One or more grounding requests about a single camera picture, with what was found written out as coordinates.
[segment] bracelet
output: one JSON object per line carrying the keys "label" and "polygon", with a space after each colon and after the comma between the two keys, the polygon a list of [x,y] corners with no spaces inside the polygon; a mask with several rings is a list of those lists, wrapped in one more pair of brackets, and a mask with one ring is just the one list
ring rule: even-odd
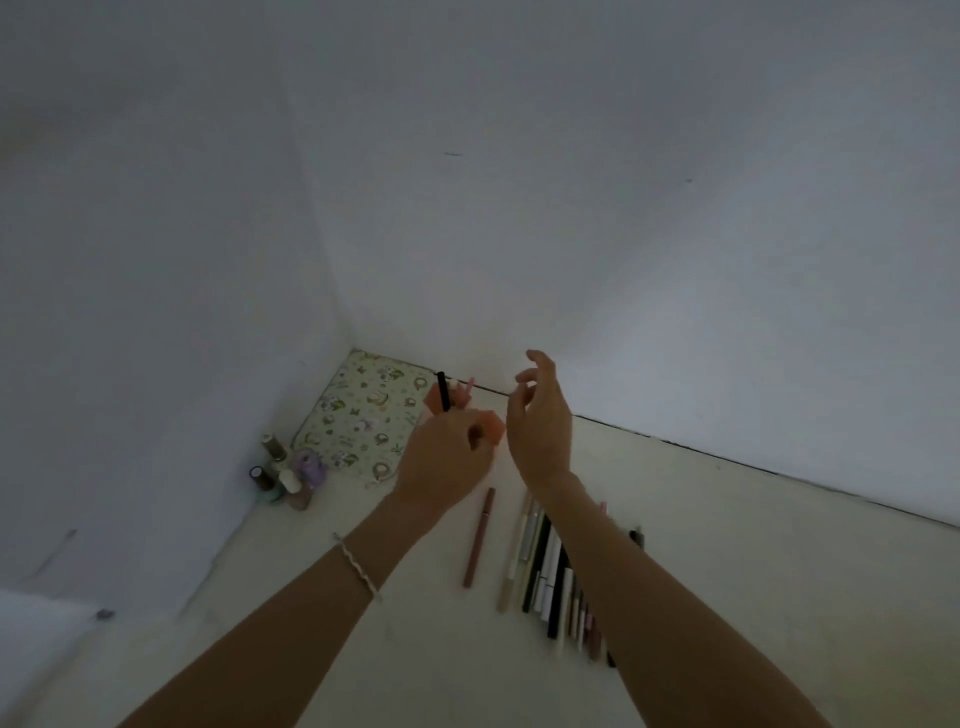
{"label": "bracelet", "polygon": [[344,552],[344,556],[347,557],[347,560],[349,561],[350,565],[353,567],[353,570],[356,571],[358,574],[360,574],[360,578],[363,579],[364,583],[367,585],[367,589],[370,590],[370,593],[373,595],[373,598],[376,599],[377,601],[383,601],[383,597],[380,596],[380,592],[376,589],[376,586],[373,584],[373,580],[370,579],[369,576],[367,576],[367,573],[363,570],[363,567],[360,566],[359,562],[357,562],[353,554],[350,553],[349,549],[347,548],[347,545],[344,544],[344,540],[340,538],[340,534],[334,532],[333,539],[334,541],[337,542],[337,544],[340,545],[340,550]]}

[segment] left arm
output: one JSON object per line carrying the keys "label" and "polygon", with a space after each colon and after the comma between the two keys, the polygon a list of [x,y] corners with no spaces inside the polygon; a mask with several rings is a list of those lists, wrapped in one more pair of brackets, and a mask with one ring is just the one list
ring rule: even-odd
{"label": "left arm", "polygon": [[[490,469],[472,411],[428,420],[410,438],[396,488],[344,541],[377,589],[413,545]],[[293,726],[372,595],[338,546],[231,629],[121,728]]]}

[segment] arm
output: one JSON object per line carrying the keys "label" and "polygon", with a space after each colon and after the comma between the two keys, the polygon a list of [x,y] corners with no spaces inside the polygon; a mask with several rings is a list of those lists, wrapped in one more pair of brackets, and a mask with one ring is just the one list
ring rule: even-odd
{"label": "arm", "polygon": [[554,364],[542,352],[528,356],[537,367],[516,377],[510,452],[564,540],[643,720],[827,726],[773,663],[600,513],[569,470],[572,416]]}
{"label": "arm", "polygon": [[[407,551],[490,469],[471,411],[428,420],[410,438],[396,488],[345,538],[379,589]],[[337,546],[230,630],[122,723],[293,726],[372,595]]]}

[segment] left hand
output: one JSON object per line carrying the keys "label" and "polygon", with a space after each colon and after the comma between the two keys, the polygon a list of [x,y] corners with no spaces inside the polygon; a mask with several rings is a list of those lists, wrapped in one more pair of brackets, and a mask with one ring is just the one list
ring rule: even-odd
{"label": "left hand", "polygon": [[435,523],[490,471],[493,444],[475,409],[451,410],[410,436],[396,473],[394,496]]}

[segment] purple object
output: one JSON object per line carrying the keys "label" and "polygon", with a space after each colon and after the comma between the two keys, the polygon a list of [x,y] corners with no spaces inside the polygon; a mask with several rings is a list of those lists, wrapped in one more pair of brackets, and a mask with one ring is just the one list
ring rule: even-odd
{"label": "purple object", "polygon": [[312,449],[298,450],[294,455],[294,473],[311,489],[324,484],[326,480],[326,465],[320,455]]}

